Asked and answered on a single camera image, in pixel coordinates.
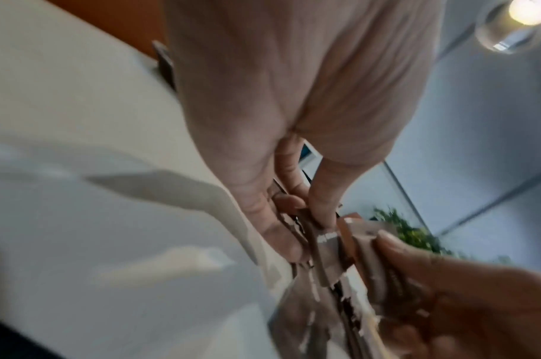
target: orange wall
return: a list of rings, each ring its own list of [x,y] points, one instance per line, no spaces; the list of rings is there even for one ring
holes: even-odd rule
[[[152,40],[164,44],[161,0],[48,0],[155,57]]]

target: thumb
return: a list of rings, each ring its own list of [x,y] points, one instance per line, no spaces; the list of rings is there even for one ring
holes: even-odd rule
[[[335,211],[349,186],[370,168],[347,165],[323,158],[308,193],[308,207],[325,228],[335,227]]]
[[[460,295],[495,309],[541,306],[541,274],[460,260],[413,248],[380,231],[379,250],[405,276],[436,292]]]

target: hand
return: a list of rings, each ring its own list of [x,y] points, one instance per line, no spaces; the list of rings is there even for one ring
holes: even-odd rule
[[[165,0],[174,76],[205,163],[286,259],[307,252],[283,226],[309,206],[324,227],[349,185],[383,161],[432,64],[440,0]],[[311,188],[304,139],[323,155]],[[289,196],[273,201],[277,176]]]
[[[433,302],[424,328],[381,325],[389,347],[413,359],[541,359],[541,273],[440,257],[386,232],[379,240]]]

